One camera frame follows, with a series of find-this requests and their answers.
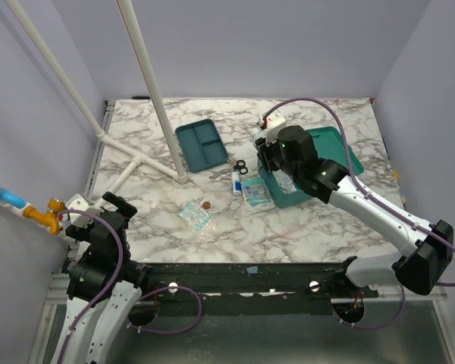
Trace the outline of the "teal medicine kit box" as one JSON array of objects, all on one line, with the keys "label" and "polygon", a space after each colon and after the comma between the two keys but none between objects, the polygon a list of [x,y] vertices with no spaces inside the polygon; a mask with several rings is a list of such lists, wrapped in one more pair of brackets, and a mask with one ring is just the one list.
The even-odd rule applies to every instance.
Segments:
[{"label": "teal medicine kit box", "polygon": [[272,173],[268,173],[258,162],[259,173],[265,180],[275,205],[280,209],[299,205],[313,197],[327,202],[330,192],[336,184],[349,174],[349,168],[355,175],[364,172],[362,162],[356,157],[353,150],[345,154],[344,142],[339,131],[334,127],[321,127],[305,130],[310,133],[318,153],[318,166],[309,171],[305,177],[293,180],[297,187],[295,193],[286,194],[278,186]]}]

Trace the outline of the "teal divided tray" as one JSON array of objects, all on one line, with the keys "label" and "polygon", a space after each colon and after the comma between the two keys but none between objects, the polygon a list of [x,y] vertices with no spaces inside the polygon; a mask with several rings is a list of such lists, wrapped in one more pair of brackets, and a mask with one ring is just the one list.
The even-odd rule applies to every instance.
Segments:
[{"label": "teal divided tray", "polygon": [[228,152],[212,119],[179,126],[175,134],[190,172],[205,171],[228,161]]}]

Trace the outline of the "white plastic bottle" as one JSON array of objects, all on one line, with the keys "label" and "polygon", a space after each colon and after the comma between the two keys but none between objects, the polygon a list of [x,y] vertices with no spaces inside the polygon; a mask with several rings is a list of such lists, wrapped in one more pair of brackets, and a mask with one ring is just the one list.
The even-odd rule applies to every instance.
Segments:
[{"label": "white plastic bottle", "polygon": [[254,127],[249,130],[250,137],[253,142],[257,141],[258,139],[262,139],[265,137],[265,133],[263,130],[259,129],[258,127]]}]

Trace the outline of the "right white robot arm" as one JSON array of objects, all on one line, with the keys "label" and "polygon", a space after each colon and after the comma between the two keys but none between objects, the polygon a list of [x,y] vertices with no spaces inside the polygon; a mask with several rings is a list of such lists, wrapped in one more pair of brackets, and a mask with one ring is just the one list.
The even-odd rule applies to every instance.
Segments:
[{"label": "right white robot arm", "polygon": [[283,171],[306,195],[344,210],[397,249],[385,256],[346,259],[333,280],[339,295],[351,297],[370,284],[400,284],[419,295],[431,293],[453,258],[451,249],[438,241],[452,239],[451,225],[408,216],[388,201],[378,206],[370,200],[374,193],[352,178],[348,168],[318,155],[312,136],[298,125],[280,127],[271,142],[262,130],[252,130],[251,137],[267,171]]}]

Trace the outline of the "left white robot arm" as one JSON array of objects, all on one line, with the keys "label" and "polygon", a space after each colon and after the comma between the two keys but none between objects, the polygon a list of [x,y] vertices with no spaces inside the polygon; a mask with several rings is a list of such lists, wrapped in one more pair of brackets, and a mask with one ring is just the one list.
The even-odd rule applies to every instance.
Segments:
[{"label": "left white robot arm", "polygon": [[116,209],[89,206],[78,196],[61,216],[68,223],[66,236],[89,246],[69,271],[53,363],[103,363],[134,303],[152,293],[152,267],[133,261],[127,242],[137,209],[111,192],[102,199]]}]

